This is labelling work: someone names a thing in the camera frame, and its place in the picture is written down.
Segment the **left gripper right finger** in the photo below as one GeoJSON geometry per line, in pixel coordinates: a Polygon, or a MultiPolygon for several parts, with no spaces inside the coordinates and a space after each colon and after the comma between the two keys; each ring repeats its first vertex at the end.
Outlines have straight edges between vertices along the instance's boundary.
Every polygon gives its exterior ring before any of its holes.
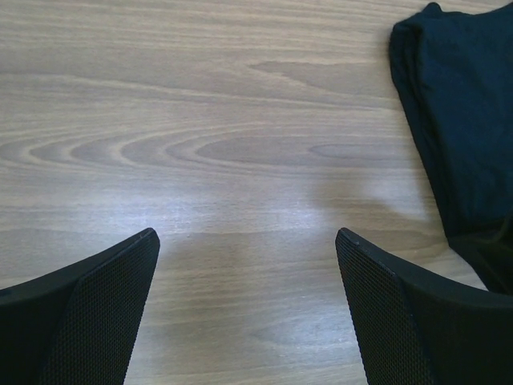
{"type": "Polygon", "coordinates": [[[445,278],[349,229],[345,296],[369,384],[510,384],[512,297],[445,278]]]}

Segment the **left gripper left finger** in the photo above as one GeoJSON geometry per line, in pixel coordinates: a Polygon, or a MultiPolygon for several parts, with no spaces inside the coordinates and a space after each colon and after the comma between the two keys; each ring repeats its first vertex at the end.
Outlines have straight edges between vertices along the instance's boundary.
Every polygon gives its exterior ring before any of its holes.
{"type": "Polygon", "coordinates": [[[3,384],[122,384],[160,251],[145,229],[1,291],[3,384]]]}

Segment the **black t-shirt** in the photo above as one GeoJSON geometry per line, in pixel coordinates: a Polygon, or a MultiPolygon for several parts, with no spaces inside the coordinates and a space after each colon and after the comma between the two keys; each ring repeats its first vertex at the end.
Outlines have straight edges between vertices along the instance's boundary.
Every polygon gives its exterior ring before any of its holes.
{"type": "Polygon", "coordinates": [[[449,246],[490,291],[512,291],[512,8],[394,25],[390,73],[449,246]]]}

